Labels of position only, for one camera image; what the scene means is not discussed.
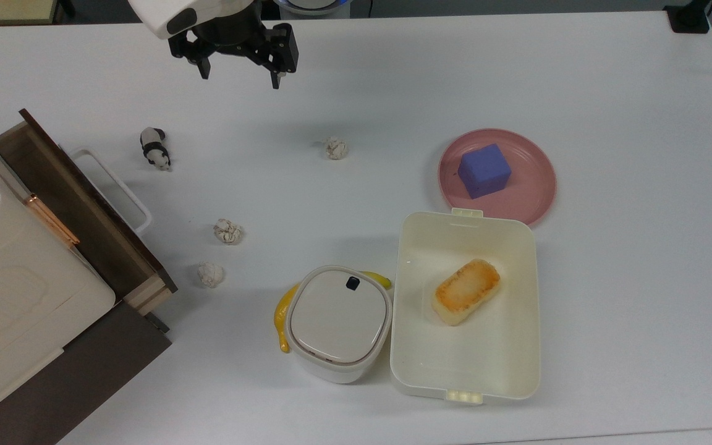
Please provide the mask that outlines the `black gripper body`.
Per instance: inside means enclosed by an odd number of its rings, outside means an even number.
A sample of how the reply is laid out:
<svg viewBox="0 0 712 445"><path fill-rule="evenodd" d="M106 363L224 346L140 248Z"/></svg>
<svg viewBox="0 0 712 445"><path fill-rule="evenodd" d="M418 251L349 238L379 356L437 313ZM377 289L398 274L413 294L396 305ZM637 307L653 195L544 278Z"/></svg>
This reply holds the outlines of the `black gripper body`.
<svg viewBox="0 0 712 445"><path fill-rule="evenodd" d="M171 54L196 68L199 59L218 53L249 59L269 73L296 72L299 48L292 26L277 23L266 28L261 9L260 1L247 1L232 15L220 7L203 7L201 2L187 6L167 21Z"/></svg>

